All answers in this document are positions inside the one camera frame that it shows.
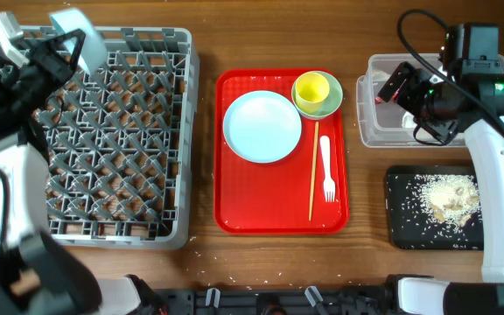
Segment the red strawberry wrapper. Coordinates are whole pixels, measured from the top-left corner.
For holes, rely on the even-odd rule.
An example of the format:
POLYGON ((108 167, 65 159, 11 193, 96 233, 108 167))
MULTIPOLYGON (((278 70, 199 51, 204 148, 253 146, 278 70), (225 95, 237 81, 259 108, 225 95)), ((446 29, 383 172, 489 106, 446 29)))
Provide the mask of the red strawberry wrapper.
POLYGON ((376 96, 374 98, 375 104, 386 103, 390 101, 395 101, 398 95, 398 90, 396 90, 388 99, 381 98, 380 96, 376 96))

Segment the white napkin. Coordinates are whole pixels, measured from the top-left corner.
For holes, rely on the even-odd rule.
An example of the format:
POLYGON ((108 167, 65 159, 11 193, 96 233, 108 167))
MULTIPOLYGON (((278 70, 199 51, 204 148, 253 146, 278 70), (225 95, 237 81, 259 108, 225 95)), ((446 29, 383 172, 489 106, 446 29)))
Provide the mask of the white napkin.
POLYGON ((410 112, 405 112, 402 117, 402 128, 405 130, 414 130, 417 127, 422 128, 410 112))

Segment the rice food waste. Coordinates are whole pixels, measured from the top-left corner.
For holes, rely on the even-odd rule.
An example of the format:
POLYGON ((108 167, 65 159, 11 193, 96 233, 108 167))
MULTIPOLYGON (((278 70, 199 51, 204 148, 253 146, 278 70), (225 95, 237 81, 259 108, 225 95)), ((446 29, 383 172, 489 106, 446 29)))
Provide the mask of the rice food waste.
POLYGON ((462 228, 479 214, 480 192, 474 175, 416 175, 416 200, 433 223, 462 228))

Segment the light blue plate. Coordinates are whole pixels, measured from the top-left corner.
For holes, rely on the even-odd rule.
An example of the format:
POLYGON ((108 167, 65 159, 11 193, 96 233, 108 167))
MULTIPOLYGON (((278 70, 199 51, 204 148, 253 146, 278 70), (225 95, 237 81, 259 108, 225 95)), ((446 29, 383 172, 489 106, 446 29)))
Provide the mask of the light blue plate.
POLYGON ((286 97, 257 90, 239 96, 229 105, 222 131, 238 157, 269 164, 294 151, 302 135, 302 121, 286 97))

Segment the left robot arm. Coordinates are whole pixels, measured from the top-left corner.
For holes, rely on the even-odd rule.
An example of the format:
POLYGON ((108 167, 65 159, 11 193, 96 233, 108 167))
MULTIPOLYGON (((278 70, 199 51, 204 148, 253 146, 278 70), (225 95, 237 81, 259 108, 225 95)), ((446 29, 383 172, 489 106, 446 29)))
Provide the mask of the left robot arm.
POLYGON ((32 115, 73 77, 86 38, 74 29, 0 58, 0 314, 168 311, 137 276, 98 281, 49 231, 49 150, 32 115))

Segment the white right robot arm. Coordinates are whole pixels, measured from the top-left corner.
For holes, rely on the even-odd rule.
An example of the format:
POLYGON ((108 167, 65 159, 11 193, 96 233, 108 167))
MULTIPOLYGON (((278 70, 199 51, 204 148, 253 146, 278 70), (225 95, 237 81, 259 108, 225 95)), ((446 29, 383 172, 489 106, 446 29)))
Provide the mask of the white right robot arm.
POLYGON ((482 283, 398 276, 393 303, 410 314, 504 314, 504 73, 488 61, 478 71, 439 73, 432 82, 423 69, 400 63, 379 91, 444 144, 465 136, 477 182, 484 230, 482 283))

